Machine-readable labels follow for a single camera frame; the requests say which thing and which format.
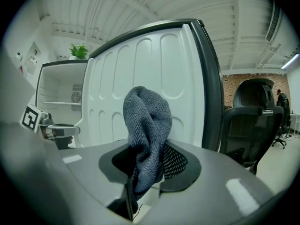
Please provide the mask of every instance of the fluorescent light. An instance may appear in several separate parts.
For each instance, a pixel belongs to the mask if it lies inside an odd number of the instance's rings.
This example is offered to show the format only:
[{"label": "fluorescent light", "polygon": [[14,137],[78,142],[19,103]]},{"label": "fluorescent light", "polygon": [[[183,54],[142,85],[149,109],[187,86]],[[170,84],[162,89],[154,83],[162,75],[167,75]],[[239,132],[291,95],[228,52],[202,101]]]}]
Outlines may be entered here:
[{"label": "fluorescent light", "polygon": [[287,66],[291,65],[291,63],[294,62],[297,57],[299,57],[299,53],[296,53],[286,64],[281,67],[281,69],[285,69]]}]

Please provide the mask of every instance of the office chair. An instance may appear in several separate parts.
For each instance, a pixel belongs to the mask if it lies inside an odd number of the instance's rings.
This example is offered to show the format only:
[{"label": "office chair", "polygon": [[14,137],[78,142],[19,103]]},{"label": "office chair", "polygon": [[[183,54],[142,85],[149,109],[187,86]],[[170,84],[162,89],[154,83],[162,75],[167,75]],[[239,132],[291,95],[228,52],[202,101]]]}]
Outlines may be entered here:
[{"label": "office chair", "polygon": [[288,133],[289,126],[291,125],[291,116],[290,108],[288,106],[288,100],[286,99],[286,101],[277,101],[277,106],[283,107],[283,119],[277,133],[278,138],[274,139],[272,147],[274,147],[274,144],[280,143],[283,146],[283,149],[285,149],[286,141],[282,140],[280,137],[281,135]]},{"label": "office chair", "polygon": [[233,108],[223,115],[220,153],[254,174],[283,117],[283,108],[274,103],[273,84],[269,79],[243,81],[235,93]]}]

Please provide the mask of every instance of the brick wall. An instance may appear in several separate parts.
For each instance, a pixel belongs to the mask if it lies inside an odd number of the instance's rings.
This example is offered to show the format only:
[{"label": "brick wall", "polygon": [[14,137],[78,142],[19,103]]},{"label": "brick wall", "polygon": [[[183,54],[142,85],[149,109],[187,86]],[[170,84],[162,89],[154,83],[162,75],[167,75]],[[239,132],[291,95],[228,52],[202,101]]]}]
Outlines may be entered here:
[{"label": "brick wall", "polygon": [[279,74],[236,74],[236,75],[226,75],[223,76],[223,87],[224,87],[224,100],[225,105],[232,105],[233,98],[236,89],[238,88],[239,84],[250,78],[268,78],[274,82],[274,86],[272,89],[273,96],[275,102],[277,101],[277,89],[281,89],[283,93],[285,93],[290,101],[290,89],[289,84],[287,82],[286,75],[279,75]]}]

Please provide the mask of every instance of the wall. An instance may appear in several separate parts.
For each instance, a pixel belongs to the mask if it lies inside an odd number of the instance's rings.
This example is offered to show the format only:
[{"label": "wall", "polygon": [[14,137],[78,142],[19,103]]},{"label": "wall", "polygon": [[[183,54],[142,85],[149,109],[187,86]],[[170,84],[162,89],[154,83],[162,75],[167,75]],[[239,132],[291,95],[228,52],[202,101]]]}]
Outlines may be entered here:
[{"label": "wall", "polygon": [[[28,0],[13,18],[3,38],[3,46],[16,67],[24,64],[33,43],[41,51],[34,74],[24,71],[26,79],[36,89],[42,64],[56,61],[52,47],[52,23],[50,17],[39,19],[36,0]],[[23,56],[20,62],[15,55]]]},{"label": "wall", "polygon": [[0,124],[19,122],[34,89],[0,47]]},{"label": "wall", "polygon": [[298,58],[288,67],[287,80],[291,93],[291,110],[300,114],[300,59]]},{"label": "wall", "polygon": [[236,74],[236,75],[224,75],[223,76],[223,87],[224,87],[224,100],[225,105],[229,106],[233,104],[233,98],[235,91],[237,90],[239,84],[250,78],[268,78],[274,82],[274,87],[272,89],[275,102],[277,101],[277,89],[281,89],[285,93],[290,101],[290,89],[287,81],[286,75],[279,74]]}]

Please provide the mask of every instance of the floor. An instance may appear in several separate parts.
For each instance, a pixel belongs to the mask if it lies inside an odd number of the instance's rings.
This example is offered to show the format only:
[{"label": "floor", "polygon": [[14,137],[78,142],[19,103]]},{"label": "floor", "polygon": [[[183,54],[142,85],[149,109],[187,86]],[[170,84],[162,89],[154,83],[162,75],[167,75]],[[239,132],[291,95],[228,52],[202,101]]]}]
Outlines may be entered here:
[{"label": "floor", "polygon": [[[289,137],[286,142],[285,149],[279,143],[270,147],[257,168],[257,177],[275,194],[290,186],[300,166],[300,137]],[[138,201],[140,211],[134,215],[136,217],[133,223],[138,223],[148,213],[155,203],[153,198],[158,199],[156,196],[156,193],[151,191]]]}]

